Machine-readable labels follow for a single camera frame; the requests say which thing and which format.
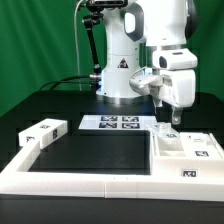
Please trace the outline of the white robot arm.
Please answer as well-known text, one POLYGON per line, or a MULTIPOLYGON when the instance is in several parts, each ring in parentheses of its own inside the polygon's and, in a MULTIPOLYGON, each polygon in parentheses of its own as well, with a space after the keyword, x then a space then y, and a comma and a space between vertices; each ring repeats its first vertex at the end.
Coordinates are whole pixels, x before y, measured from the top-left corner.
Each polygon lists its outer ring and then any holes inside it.
POLYGON ((91 25, 104 23, 107 64, 97 98, 116 104, 150 95, 172 107, 172 123, 195 100, 197 57, 185 47, 198 22, 194 0, 87 0, 91 25))

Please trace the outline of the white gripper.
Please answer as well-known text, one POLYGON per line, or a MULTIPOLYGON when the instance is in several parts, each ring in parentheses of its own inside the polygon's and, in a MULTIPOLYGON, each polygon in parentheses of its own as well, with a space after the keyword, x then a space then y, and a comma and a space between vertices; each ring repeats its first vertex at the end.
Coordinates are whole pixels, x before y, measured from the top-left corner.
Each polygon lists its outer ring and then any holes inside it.
POLYGON ((187 48, 156 50, 152 62, 159 70, 159 80, 151 85, 154 112, 163 107, 162 101, 174 106, 172 124, 179 125, 182 108, 190 107, 195 100, 197 57, 187 48))

